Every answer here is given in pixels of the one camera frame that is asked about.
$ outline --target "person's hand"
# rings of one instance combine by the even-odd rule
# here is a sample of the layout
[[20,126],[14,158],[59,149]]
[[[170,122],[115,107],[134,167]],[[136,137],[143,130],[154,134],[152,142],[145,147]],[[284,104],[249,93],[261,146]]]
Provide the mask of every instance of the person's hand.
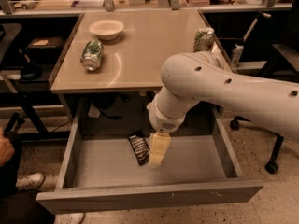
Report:
[[3,129],[0,127],[0,166],[9,161],[15,153],[15,149],[9,142],[9,139],[3,136],[3,132]]

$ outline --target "wooden drawer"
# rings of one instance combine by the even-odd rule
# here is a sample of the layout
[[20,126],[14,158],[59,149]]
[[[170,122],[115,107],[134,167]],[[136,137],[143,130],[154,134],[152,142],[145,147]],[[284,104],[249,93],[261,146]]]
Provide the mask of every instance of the wooden drawer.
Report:
[[105,116],[87,116],[89,98],[81,98],[54,192],[37,200],[53,214],[248,201],[263,184],[244,180],[218,109],[200,103],[171,133],[164,162],[139,166],[127,137],[150,127],[150,95],[116,95]]

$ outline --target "can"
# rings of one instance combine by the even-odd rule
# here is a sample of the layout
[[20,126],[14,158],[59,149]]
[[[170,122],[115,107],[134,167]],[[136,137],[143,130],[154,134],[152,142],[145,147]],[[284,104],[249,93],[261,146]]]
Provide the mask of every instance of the can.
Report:
[[103,53],[104,45],[100,40],[94,39],[89,41],[81,55],[81,64],[88,71],[95,71],[101,66],[101,58]]
[[214,29],[211,27],[199,28],[195,34],[193,52],[212,51],[214,45]]

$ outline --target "shoe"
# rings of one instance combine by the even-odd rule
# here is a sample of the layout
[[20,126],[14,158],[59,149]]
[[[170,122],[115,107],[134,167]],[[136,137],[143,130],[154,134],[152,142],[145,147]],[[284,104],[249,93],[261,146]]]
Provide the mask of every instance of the shoe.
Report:
[[30,190],[30,189],[39,189],[45,181],[45,176],[42,173],[35,173],[28,175],[25,178],[17,181],[18,191],[21,190]]
[[80,224],[85,217],[85,213],[60,214],[55,216],[54,224]]

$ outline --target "person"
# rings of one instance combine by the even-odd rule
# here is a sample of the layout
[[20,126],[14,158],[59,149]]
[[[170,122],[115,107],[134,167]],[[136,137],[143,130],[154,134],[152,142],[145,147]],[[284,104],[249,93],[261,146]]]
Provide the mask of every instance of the person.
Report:
[[[36,201],[38,188],[45,180],[35,173],[18,180],[22,142],[14,132],[0,127],[0,223],[2,224],[53,224],[57,218]],[[71,223],[81,223],[84,213],[70,214]]]

